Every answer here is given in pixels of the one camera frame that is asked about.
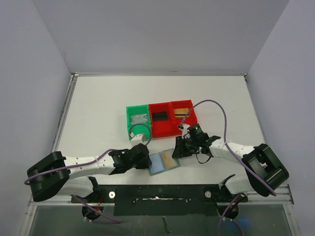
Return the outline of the gold card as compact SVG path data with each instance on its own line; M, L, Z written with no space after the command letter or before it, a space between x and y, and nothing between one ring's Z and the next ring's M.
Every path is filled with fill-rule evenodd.
M189 112L189 108L174 109L175 118L184 118L188 112Z
M167 169L175 168L178 166L176 160L172 158L172 153L172 150L166 150L161 153L162 160L164 162L165 168Z

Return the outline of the grey-green card holder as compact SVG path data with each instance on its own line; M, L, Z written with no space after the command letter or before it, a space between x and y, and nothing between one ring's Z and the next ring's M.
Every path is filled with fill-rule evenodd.
M162 156L161 156L161 153L164 152L164 151L161 151L161 152L158 152L158 153L155 153L155 154L151 154L149 156L150 161L151 161L151 165L149 167L149 173L150 173L151 176L154 176L154 175L157 175L157 174L160 174L160 173L163 173L163 172L167 172L167 171L176 169L176 168L181 166L179 160L175 159L176 162L178 163L177 167L171 168L171 169L165 168L165 165L164 165L164 162L163 162Z

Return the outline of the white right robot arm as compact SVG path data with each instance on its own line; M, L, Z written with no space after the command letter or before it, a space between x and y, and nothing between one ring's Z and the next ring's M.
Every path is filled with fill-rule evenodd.
M245 174L231 174L219 183L219 195L231 201L239 193L255 191L268 197L289 178L289 172L267 144L245 146L228 142L219 136L209 136L200 125L180 124L172 158L179 159L204 154L222 158L244 167Z

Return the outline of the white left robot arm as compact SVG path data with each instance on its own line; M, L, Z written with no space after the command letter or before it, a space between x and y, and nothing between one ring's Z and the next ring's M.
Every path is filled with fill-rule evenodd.
M54 151L27 170L24 184L31 188L35 202L42 202L57 195L67 181L83 178L74 188L78 196L95 202L100 197L100 189L90 178L93 175L124 174L130 169L148 169L152 162L148 147L137 144L131 149L109 149L100 156L66 157L61 151Z

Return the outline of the silver VIP card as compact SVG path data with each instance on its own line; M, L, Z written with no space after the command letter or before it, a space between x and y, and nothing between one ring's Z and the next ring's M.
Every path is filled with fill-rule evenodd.
M148 122L148 115L147 114L136 114L130 116L130 123L131 125L137 123L147 123Z

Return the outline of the black card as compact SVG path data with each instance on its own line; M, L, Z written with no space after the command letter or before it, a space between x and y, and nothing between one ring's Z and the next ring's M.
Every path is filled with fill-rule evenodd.
M152 119L153 122L168 120L168 113L167 112L152 113Z

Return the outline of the red plastic bin right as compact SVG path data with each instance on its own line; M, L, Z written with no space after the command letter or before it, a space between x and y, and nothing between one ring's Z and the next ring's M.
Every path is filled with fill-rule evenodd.
M193 107L193 103L191 100L179 100L179 101L171 101L170 102L171 107L172 107L172 112L174 114L174 109L176 108L189 108L191 109ZM181 135L181 131L178 128L178 125L181 124L183 118L174 118L173 121L173 126L174 126L174 135L178 136ZM185 124L189 124L189 125L194 125L196 123L198 123L198 119L197 116L195 114L195 111L192 110L185 118L184 120Z

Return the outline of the red plastic bin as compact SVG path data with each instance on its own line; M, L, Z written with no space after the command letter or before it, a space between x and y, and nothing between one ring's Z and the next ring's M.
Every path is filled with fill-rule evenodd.
M191 100L179 100L179 101L171 101L170 102L171 107L172 107L172 112L174 114L174 109L176 108L189 108L191 109L193 107L193 103ZM178 136L181 135L181 131L178 128L178 125L181 124L183 118L174 118L173 121L173 126L174 126L174 135ZM196 123L198 123L198 119L197 116L195 114L195 111L192 110L185 118L184 120L185 124L189 124L189 125L194 125Z
M154 138L164 138L174 136L174 115L171 112L170 102L149 104L152 133ZM168 120L153 122L152 113L167 112Z

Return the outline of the red plastic bin middle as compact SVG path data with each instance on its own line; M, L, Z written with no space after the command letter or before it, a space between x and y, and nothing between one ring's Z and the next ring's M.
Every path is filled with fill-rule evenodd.
M149 104L152 133L154 138L164 138L174 136L174 115L171 112L170 102ZM153 122L152 113L167 112L168 120Z

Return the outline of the green plastic bin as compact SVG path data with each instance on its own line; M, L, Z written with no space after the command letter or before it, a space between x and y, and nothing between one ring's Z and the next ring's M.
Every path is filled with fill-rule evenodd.
M151 137L151 118L148 104L126 107L127 133L144 134L146 141Z

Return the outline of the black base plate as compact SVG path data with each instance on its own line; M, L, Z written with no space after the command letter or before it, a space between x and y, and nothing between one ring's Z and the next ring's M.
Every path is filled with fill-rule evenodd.
M216 216L234 197L218 184L100 185L71 202L113 204L114 216Z

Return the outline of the aluminium frame rail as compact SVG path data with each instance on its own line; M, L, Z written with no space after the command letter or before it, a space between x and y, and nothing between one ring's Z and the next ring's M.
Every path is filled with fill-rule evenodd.
M56 131L53 132L53 141L50 147L50 151L55 151L59 147L61 137L63 134L63 129L66 123L67 114L70 108L73 94L75 92L75 87L79 78L100 76L102 73L71 73L70 81L67 87L65 100L62 106L61 114L59 116L58 125ZM56 196L52 200L48 200L48 205L52 206L62 206L70 205L70 197L66 195ZM19 231L19 236L28 236L30 234L32 224L35 218L36 209L38 204L33 201L32 195L30 196L27 202L27 209L24 214L24 220Z

